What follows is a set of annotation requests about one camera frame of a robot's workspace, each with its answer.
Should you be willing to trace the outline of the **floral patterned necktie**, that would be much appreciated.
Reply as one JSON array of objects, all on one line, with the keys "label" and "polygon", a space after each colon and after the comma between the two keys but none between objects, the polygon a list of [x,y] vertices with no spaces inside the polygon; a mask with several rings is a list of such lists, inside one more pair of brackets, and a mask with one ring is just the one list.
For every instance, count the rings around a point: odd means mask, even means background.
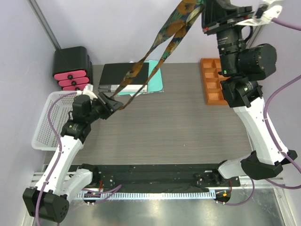
[{"label": "floral patterned necktie", "polygon": [[171,38],[171,41],[167,45],[164,50],[160,60],[157,65],[151,71],[148,79],[144,82],[144,84],[139,88],[137,92],[128,100],[128,102],[119,108],[119,110],[123,110],[126,108],[133,99],[138,95],[138,93],[147,85],[147,83],[151,80],[151,78],[156,74],[156,72],[160,69],[162,64],[166,61],[166,59],[173,53],[173,51],[178,47],[181,43],[185,35],[188,33],[190,28],[193,26],[194,22],[197,20],[199,15],[205,9],[205,1],[204,0],[182,0],[171,13],[167,21],[159,30],[152,46],[149,51],[145,54],[145,56],[138,62],[132,66],[132,68],[125,74],[122,82],[111,96],[114,98],[119,92],[121,92],[127,85],[129,85],[133,78],[138,75],[140,72],[142,65],[146,58],[162,43]]}]

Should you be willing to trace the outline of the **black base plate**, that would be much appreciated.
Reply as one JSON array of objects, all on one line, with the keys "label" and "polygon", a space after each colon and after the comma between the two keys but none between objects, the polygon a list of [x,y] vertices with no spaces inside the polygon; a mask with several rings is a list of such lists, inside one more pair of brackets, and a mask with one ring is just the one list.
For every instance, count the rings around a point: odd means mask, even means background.
[{"label": "black base plate", "polygon": [[103,188],[239,187],[238,177],[218,178],[217,164],[97,165]]}]

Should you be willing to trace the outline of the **black notebook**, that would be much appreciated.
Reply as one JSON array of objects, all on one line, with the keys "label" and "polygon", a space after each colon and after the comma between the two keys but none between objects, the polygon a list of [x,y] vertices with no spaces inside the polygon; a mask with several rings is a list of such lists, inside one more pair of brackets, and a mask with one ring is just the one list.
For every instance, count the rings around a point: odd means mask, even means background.
[{"label": "black notebook", "polygon": [[[134,66],[134,63],[115,63],[105,64],[98,85],[99,92],[114,93],[125,74]],[[149,63],[143,63],[143,66],[132,82],[127,85],[122,92],[136,92],[147,81],[149,76]]]}]

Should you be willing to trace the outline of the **white perforated plastic basket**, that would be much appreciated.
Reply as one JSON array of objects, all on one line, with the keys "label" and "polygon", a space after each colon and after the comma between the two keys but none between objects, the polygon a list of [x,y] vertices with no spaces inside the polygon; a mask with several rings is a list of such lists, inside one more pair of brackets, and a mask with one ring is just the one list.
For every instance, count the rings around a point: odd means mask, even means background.
[{"label": "white perforated plastic basket", "polygon": [[51,120],[56,132],[60,134],[69,118],[68,112],[72,110],[75,96],[73,91],[55,91],[49,94],[32,138],[33,149],[42,151],[57,149],[58,141],[48,119]]}]

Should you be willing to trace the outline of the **orange compartment tray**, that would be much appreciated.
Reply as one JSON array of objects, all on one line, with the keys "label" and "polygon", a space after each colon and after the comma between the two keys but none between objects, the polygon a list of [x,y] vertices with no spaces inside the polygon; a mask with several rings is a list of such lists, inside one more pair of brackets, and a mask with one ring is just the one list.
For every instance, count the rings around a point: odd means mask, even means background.
[{"label": "orange compartment tray", "polygon": [[202,58],[200,60],[201,77],[207,105],[228,105],[222,94],[221,81],[227,78],[220,75],[219,58]]}]

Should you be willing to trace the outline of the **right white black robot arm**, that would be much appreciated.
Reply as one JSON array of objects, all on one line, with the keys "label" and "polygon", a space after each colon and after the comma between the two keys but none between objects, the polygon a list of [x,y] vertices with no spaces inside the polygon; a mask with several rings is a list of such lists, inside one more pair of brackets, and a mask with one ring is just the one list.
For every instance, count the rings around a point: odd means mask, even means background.
[{"label": "right white black robot arm", "polygon": [[230,178],[249,176],[254,180],[274,178],[285,164],[297,158],[281,141],[267,113],[259,81],[276,71],[276,49],[267,43],[246,47],[242,29],[273,22],[282,12],[280,0],[263,0],[258,9],[238,7],[228,0],[207,0],[202,12],[202,28],[216,35],[221,62],[222,94],[239,116],[254,145],[246,157],[226,160],[212,174],[213,182],[225,185]]}]

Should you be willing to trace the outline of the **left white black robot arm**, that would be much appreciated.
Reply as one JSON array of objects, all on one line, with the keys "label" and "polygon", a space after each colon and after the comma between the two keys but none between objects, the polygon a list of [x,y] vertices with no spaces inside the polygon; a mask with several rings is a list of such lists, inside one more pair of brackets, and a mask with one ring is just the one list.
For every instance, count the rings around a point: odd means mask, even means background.
[{"label": "left white black robot arm", "polygon": [[65,177],[73,159],[83,147],[92,123],[98,119],[108,119],[123,107],[122,102],[104,93],[96,95],[89,90],[77,91],[64,94],[62,98],[68,96],[73,97],[72,110],[60,133],[55,130],[50,119],[52,109],[47,113],[48,123],[58,141],[53,158],[34,188],[26,188],[23,193],[27,211],[35,218],[38,226],[42,219],[60,224],[77,194],[86,186],[94,188],[99,185],[98,169],[89,164],[77,169],[68,181]]}]

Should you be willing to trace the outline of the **black pink drawer organizer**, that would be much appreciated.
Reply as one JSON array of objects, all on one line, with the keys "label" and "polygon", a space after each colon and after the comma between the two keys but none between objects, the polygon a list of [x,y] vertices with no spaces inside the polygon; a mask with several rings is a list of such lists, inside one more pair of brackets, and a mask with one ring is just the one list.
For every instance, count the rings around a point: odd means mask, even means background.
[{"label": "black pink drawer organizer", "polygon": [[64,91],[83,90],[93,83],[93,67],[83,46],[56,50],[52,76]]}]

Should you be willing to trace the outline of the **aluminium rail frame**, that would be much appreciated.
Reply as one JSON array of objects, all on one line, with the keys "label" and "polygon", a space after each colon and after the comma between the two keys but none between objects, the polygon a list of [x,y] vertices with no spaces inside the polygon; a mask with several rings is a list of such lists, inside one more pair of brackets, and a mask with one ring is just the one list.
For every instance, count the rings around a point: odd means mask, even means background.
[{"label": "aluminium rail frame", "polygon": [[[68,172],[65,176],[64,182],[68,181],[75,172]],[[43,172],[35,172],[32,177],[32,181],[29,187],[34,188],[40,178],[44,175]],[[254,180],[255,187],[258,188],[266,188],[275,186],[275,184],[279,184],[281,186],[285,186],[283,178],[271,178],[271,182],[267,181],[266,179],[263,180]],[[201,187],[208,188],[208,189],[224,189],[230,188],[229,183],[227,182],[226,185],[216,186],[213,182],[209,182],[209,185],[205,185],[204,179],[202,181],[197,182],[197,185],[201,185]],[[234,178],[234,181],[231,182],[232,187],[252,187],[251,179],[247,176],[238,177],[237,179]]]}]

